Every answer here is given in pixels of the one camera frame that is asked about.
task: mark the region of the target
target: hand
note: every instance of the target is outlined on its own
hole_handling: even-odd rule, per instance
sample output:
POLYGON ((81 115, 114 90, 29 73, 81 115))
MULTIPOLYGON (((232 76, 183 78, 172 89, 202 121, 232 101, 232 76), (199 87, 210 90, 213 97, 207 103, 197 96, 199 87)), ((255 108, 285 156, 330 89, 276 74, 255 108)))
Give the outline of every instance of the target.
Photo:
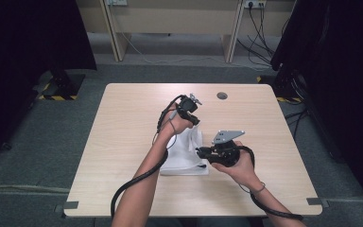
MULTIPOLYGON (((243 146, 240 141, 234 141, 237 146, 243 146)), ((263 185, 254 171, 250 155, 243 149, 240 150, 240 159, 231 167, 219 163, 212 163, 212 167, 231 176, 235 182, 245 185, 249 190, 257 191, 263 185)))
MULTIPOLYGON (((173 104, 169 108, 169 110, 176 111, 176 104, 173 104)), ((191 123, 191 121, 181 118, 178 113, 176 113, 173 119, 169 120, 170 115, 172 115, 174 111, 169 111, 164 117, 164 121, 162 122, 162 127, 159 134, 173 136, 175 134, 182 133, 187 128, 193 128, 193 123, 191 123)))

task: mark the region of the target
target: wrist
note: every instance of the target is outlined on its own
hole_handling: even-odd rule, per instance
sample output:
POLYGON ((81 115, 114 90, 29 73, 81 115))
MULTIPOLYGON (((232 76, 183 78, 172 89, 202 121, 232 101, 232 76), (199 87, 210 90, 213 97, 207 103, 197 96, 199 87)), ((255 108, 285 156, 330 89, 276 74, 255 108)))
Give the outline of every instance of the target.
POLYGON ((168 133, 159 133, 152 143, 153 147, 159 148, 159 150, 165 151, 172 136, 168 133))
POLYGON ((265 188, 266 185, 265 183, 261 182, 262 186, 259 189, 250 189, 250 193, 253 194, 254 196, 258 195, 260 192, 262 192, 265 188))
POLYGON ((161 137, 161 138, 167 138, 170 140, 174 135, 175 135, 175 130, 174 130, 173 126, 171 125, 170 122, 166 122, 166 123, 164 123, 161 130, 159 131, 158 138, 161 137))
POLYGON ((244 183, 244 185, 251 191, 251 192, 256 192, 256 191, 260 191, 264 188, 264 184, 258 179, 251 179, 246 181, 246 183, 244 183))

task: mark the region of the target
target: metal bracket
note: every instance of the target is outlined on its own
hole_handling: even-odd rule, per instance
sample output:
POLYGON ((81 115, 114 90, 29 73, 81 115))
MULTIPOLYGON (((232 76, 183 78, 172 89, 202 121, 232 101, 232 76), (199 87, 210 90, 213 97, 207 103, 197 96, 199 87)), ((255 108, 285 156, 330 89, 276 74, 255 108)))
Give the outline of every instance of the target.
POLYGON ((218 131, 212 144, 224 144, 245 133, 245 131, 218 131))
POLYGON ((322 208, 327 208, 330 206, 327 200, 321 198, 307 198, 308 205, 321 205, 322 208))
POLYGON ((63 209, 78 209, 78 201, 67 201, 63 205, 63 209))
POLYGON ((195 103, 202 105, 202 103, 192 93, 190 93, 190 99, 193 100, 195 103))

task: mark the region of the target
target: gray carpet floor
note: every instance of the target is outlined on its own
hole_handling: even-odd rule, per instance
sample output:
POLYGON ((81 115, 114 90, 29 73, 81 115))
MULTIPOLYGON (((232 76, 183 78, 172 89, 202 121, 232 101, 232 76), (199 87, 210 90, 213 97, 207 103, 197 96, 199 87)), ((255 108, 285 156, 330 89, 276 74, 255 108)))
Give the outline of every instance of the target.
MULTIPOLYGON (((98 65, 97 71, 75 72, 86 74, 78 98, 37 99, 11 137, 12 149, 0 151, 0 226, 110 226, 109 218, 63 218, 61 212, 108 83, 256 83, 260 74, 274 75, 241 67, 155 65, 98 65)), ((43 75, 41 83, 48 79, 43 75)), ((284 114, 304 108, 280 106, 284 114)), ((363 226, 363 190, 350 169, 330 157, 310 116, 300 121, 296 143, 319 197, 328 204, 305 223, 363 226)), ((271 226, 267 219, 264 223, 271 226)))

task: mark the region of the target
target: person's left arm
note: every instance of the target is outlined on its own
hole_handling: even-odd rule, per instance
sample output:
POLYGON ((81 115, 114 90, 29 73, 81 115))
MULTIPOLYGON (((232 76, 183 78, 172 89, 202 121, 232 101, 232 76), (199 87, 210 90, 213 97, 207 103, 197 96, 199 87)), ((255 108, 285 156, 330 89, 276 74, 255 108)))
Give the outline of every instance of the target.
MULTIPOLYGON (((173 135, 193 127, 190 121, 182 119, 178 114, 172 120, 168 120, 171 113, 169 112, 164 118, 164 124, 155 142, 134 177, 146 173, 161 161, 173 135)), ((145 226, 153 202, 158 175, 159 170, 123 193, 113 217, 112 227, 145 226)))

